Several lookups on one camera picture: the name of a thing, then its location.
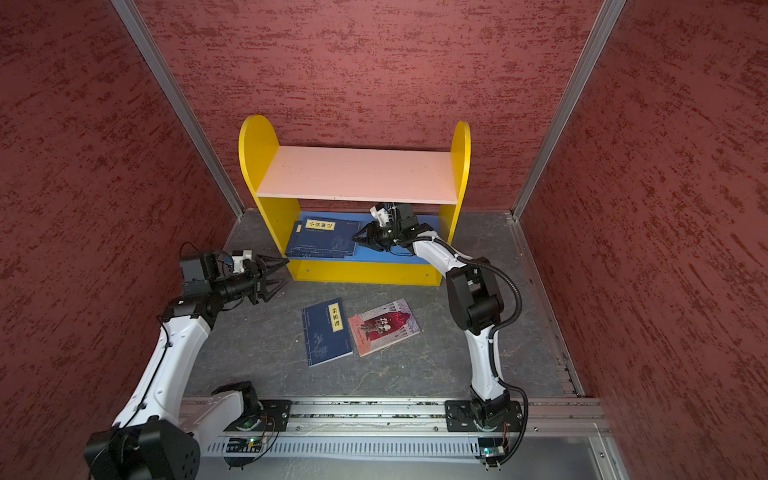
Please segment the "blue book yellow label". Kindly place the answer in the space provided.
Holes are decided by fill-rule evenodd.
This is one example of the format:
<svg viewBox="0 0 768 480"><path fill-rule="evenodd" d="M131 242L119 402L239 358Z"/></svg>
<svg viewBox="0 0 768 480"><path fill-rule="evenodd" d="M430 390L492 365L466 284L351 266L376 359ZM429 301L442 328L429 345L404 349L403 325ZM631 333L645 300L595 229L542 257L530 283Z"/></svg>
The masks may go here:
<svg viewBox="0 0 768 480"><path fill-rule="evenodd" d="M358 221L339 220L332 218L306 218L299 220L294 224L289 242L296 238L309 238L312 240L344 238L354 242L352 237L360 229L361 226Z"/></svg>
<svg viewBox="0 0 768 480"><path fill-rule="evenodd" d="M355 253L356 244L344 238L296 238L285 250L288 257L343 259Z"/></svg>

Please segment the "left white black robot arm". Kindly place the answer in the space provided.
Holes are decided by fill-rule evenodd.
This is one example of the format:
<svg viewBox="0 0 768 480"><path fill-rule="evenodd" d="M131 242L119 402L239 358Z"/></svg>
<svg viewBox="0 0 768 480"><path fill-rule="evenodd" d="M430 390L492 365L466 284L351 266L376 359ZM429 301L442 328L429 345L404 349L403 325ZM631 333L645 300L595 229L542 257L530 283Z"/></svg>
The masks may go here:
<svg viewBox="0 0 768 480"><path fill-rule="evenodd" d="M284 286L282 257L251 250L195 252L179 260L182 293L158 318L160 333L145 371L112 426L90 436L91 479L193 479L202 452L226 430L262 439L278 428L249 381L217 388L190 419L181 406L195 361L218 315L249 300L268 302Z"/></svg>

